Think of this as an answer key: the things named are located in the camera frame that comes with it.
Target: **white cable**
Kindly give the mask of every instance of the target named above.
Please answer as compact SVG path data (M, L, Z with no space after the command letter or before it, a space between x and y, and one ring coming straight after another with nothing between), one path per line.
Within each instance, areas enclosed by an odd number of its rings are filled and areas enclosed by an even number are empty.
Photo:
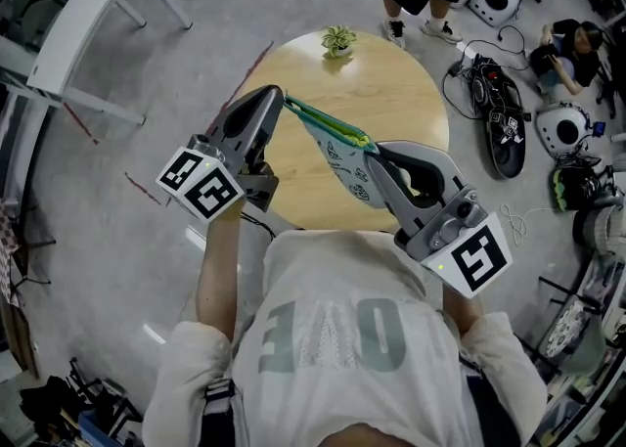
M513 230L513 242L515 246L522 246L524 243L524 238L528 233L528 227L526 225L526 216L535 210L551 210L554 211L553 208L531 208L527 210L523 216L519 216L517 214L511 214L511 209L506 203L500 204L500 213L507 218L506 221L500 223L500 226L503 228L511 223L511 229ZM518 226L515 225L515 220L518 220Z

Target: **potted plant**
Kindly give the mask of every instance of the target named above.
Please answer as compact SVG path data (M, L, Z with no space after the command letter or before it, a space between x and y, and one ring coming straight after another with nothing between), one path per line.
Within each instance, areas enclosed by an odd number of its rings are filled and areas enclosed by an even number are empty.
M356 33L347 26L329 26L328 32L322 37L322 46L329 50L334 58L352 52L352 43L356 41Z

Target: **small succulent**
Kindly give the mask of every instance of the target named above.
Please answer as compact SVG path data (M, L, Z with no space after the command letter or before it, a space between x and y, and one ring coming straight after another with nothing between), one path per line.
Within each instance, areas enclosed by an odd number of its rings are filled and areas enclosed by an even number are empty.
M338 50L350 47L356 40L356 33L347 26L329 26L328 32L322 37L322 46L326 47L331 56L336 56Z

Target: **sitting person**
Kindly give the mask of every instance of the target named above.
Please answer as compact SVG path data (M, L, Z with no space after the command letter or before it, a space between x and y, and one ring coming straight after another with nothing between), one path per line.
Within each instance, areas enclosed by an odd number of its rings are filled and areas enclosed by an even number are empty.
M576 20L546 24L540 41L530 65L539 76L542 94L562 83L575 96L591 84L600 66L596 51L603 44L603 32L595 24Z

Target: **white pot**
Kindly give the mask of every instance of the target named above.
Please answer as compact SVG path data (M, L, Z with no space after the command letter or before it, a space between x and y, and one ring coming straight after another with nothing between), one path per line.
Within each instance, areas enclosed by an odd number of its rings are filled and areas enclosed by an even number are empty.
M352 47L346 47L345 49L337 49L335 51L335 57L336 58L341 58L343 56L347 56L351 52L352 52Z

